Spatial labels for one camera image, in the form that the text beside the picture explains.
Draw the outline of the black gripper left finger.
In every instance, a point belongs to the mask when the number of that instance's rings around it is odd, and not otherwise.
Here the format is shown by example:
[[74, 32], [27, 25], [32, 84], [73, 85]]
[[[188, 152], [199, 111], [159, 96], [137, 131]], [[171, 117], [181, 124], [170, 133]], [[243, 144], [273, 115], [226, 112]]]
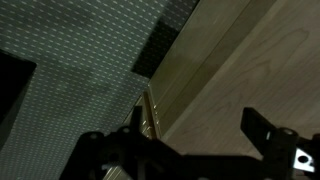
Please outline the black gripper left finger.
[[133, 108], [131, 120], [130, 120], [130, 128], [132, 131], [139, 131], [140, 125], [142, 121], [142, 107], [135, 106]]

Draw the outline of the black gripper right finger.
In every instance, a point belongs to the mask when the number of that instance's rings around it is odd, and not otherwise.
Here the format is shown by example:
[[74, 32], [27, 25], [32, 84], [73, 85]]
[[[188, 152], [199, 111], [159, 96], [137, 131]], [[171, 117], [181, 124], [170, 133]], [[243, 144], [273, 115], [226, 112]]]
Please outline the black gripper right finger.
[[252, 107], [243, 109], [240, 128], [261, 155], [265, 153], [271, 134], [276, 130], [273, 124]]

